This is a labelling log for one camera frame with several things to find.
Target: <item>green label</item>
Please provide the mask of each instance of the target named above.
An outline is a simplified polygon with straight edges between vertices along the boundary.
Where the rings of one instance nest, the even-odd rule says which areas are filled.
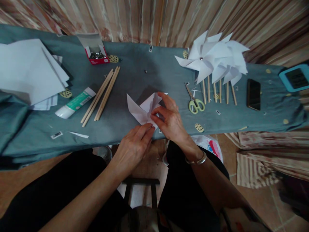
[[[82,107],[83,105],[86,104],[86,102],[88,102],[90,99],[92,98],[92,96],[90,96],[87,92],[83,91],[82,93],[80,93],[79,95],[77,95],[76,98],[74,98],[72,101],[70,101],[67,106],[69,108],[71,108],[72,110],[76,111],[78,110],[80,107]]]

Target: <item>hand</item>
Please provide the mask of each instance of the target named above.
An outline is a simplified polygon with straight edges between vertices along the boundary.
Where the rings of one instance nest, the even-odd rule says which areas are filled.
[[[160,130],[169,140],[172,140],[177,145],[190,137],[183,127],[180,113],[176,102],[168,95],[158,92],[158,96],[162,97],[166,108],[160,106],[151,112],[151,119],[158,125]],[[164,122],[156,116],[160,113],[165,118]]]
[[[130,130],[121,140],[109,166],[114,166],[122,180],[132,173],[148,152],[154,131],[152,124],[146,123]]]

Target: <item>calculator screen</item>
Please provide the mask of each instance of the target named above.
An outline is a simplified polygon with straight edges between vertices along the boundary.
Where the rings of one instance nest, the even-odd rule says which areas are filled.
[[[309,82],[305,78],[301,69],[294,69],[290,72],[287,72],[286,77],[294,89],[309,85]]]

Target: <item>left hand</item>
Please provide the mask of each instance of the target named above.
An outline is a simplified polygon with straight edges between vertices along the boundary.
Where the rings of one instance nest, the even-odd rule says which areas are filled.
[[[132,173],[148,152],[154,131],[152,124],[146,123],[130,130],[121,140],[109,166],[114,166],[122,180]]]

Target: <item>scissors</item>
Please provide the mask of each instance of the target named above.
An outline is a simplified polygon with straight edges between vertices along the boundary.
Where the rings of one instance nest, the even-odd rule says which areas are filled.
[[[191,97],[191,101],[189,101],[189,110],[192,114],[197,114],[199,111],[204,111],[205,110],[205,105],[200,99],[195,99],[189,90],[187,84],[185,83],[185,86],[188,90],[188,93]]]

